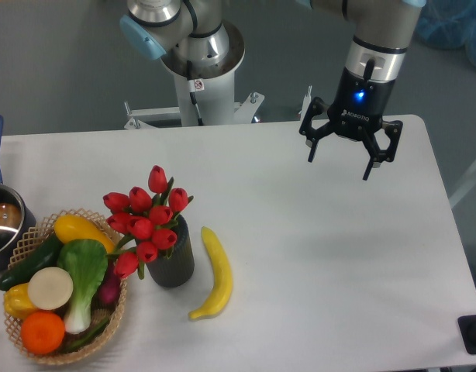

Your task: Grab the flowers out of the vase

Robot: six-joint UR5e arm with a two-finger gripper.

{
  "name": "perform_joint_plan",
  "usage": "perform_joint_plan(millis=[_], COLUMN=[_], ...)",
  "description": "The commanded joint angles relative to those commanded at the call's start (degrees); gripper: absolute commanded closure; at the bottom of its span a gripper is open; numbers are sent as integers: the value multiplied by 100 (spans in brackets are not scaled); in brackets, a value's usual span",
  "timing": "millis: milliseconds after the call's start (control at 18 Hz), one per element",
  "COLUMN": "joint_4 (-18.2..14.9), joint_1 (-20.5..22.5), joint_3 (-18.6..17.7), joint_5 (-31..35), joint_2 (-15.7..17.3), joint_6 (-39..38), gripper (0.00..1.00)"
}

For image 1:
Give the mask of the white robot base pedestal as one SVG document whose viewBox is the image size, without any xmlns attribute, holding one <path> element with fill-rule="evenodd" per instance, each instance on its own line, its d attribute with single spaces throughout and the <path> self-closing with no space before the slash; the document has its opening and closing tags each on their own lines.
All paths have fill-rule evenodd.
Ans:
<svg viewBox="0 0 476 372">
<path fill-rule="evenodd" d="M 235 100 L 235 72 L 245 56 L 240 31 L 230 22 L 210 36 L 188 36 L 161 59 L 174 79 L 176 107 L 132 110 L 125 106 L 126 129 L 150 129 L 163 121 L 179 120 L 182 126 L 217 126 L 257 122 L 264 95 L 251 92 Z"/>
</svg>

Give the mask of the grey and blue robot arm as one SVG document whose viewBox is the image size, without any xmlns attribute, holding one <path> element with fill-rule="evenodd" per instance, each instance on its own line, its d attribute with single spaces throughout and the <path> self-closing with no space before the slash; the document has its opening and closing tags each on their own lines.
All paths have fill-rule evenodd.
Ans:
<svg viewBox="0 0 476 372">
<path fill-rule="evenodd" d="M 244 56 L 238 29 L 222 18 L 219 1 L 129 1 L 119 21 L 133 49 L 162 60 L 183 92 L 189 125 L 206 125 L 211 113 L 230 117 L 233 94 L 203 98 L 212 79 L 232 75 Z M 363 143 L 367 168 L 395 159 L 402 123 L 383 112 L 411 42 L 422 1 L 308 1 L 352 22 L 356 29 L 332 103 L 306 95 L 299 132 L 311 149 L 331 135 Z"/>
</svg>

